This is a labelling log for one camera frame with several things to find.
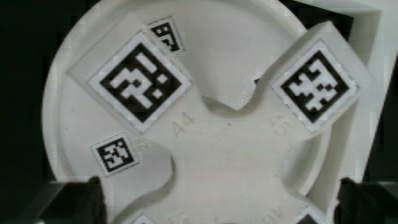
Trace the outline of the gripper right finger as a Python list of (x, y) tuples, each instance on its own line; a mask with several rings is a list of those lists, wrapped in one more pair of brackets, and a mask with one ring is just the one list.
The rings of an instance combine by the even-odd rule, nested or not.
[(398, 224), (398, 182), (341, 179), (334, 224)]

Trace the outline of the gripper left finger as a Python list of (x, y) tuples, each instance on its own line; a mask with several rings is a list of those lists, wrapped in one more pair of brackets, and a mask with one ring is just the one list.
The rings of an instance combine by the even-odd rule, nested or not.
[(101, 180), (50, 182), (18, 217), (18, 224), (107, 224)]

